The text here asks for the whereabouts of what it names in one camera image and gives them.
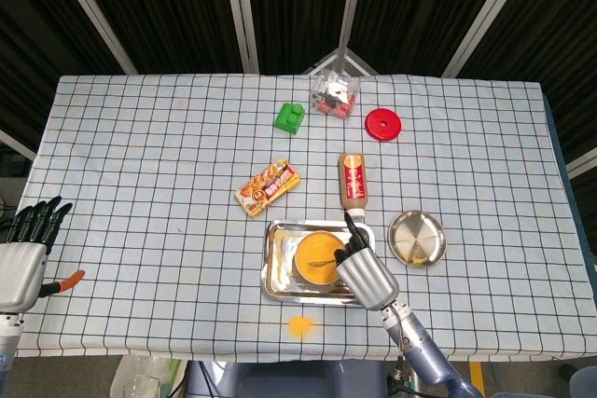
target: cable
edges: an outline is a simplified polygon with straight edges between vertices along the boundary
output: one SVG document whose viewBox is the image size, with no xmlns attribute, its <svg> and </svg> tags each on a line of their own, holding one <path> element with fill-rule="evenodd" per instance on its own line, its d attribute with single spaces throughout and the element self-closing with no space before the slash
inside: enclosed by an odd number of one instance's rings
<svg viewBox="0 0 597 398">
<path fill-rule="evenodd" d="M 397 391 L 405 391 L 406 393 L 410 393 L 411 395 L 421 396 L 422 398 L 446 398 L 440 395 L 432 395 L 430 393 L 423 393 L 422 391 L 414 391 L 413 389 L 409 389 L 408 387 L 404 387 L 398 383 L 392 388 L 392 395 Z"/>
<path fill-rule="evenodd" d="M 180 381 L 178 383 L 178 385 L 176 387 L 174 387 L 174 390 L 170 392 L 170 394 L 168 395 L 168 398 L 174 398 L 174 396 L 176 395 L 176 393 L 178 391 L 180 391 L 180 388 L 182 387 L 184 381 Z"/>
<path fill-rule="evenodd" d="M 205 364 L 203 363 L 203 361 L 198 361 L 199 363 L 199 368 L 201 369 L 201 372 L 203 373 L 203 378 L 205 379 L 205 384 L 207 384 L 207 390 L 209 391 L 209 396 L 211 396 L 212 398 L 215 398 L 214 393 L 212 392 L 212 386 L 209 385 L 209 378 L 207 375 L 207 369 L 205 368 Z"/>
</svg>

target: black curtain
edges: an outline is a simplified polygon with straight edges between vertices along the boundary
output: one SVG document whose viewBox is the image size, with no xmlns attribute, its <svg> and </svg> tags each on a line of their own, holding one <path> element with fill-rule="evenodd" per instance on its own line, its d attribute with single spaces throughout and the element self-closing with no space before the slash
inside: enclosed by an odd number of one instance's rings
<svg viewBox="0 0 597 398">
<path fill-rule="evenodd" d="M 382 74 L 440 76 L 485 0 L 358 0 L 349 48 Z"/>
<path fill-rule="evenodd" d="M 570 162 L 597 147 L 597 0 L 508 0 L 460 77 L 539 81 Z"/>
<path fill-rule="evenodd" d="M 243 71 L 229 0 L 96 0 L 143 74 Z"/>
<path fill-rule="evenodd" d="M 251 0 L 259 70 L 300 74 L 338 47 L 346 0 Z"/>
<path fill-rule="evenodd" d="M 36 150 L 61 75 L 120 74 L 76 0 L 0 0 L 0 129 Z"/>
</svg>

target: green toy block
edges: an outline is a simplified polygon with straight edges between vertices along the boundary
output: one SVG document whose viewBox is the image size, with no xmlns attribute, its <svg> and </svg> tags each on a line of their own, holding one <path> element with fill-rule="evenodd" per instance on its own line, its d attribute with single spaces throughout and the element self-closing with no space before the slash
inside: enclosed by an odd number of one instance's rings
<svg viewBox="0 0 597 398">
<path fill-rule="evenodd" d="M 296 134 L 304 117 L 305 108 L 300 104 L 284 103 L 273 124 L 280 130 Z"/>
</svg>

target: bottle label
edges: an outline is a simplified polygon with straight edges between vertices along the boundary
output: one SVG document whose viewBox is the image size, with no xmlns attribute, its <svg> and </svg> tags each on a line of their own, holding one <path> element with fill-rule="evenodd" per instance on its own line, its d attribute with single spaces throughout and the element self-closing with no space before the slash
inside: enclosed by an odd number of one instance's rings
<svg viewBox="0 0 597 398">
<path fill-rule="evenodd" d="M 346 156 L 344 159 L 344 177 L 346 178 L 346 197 L 361 199 L 365 197 L 363 179 L 363 161 L 360 156 Z"/>
</svg>

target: food package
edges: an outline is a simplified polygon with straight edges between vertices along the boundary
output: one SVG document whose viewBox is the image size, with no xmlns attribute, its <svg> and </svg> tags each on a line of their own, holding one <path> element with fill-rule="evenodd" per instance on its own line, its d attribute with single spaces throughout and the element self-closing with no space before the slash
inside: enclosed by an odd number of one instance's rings
<svg viewBox="0 0 597 398">
<path fill-rule="evenodd" d="M 299 182 L 300 177 L 295 169 L 281 158 L 236 190 L 234 196 L 247 214 L 255 218 Z"/>
</svg>

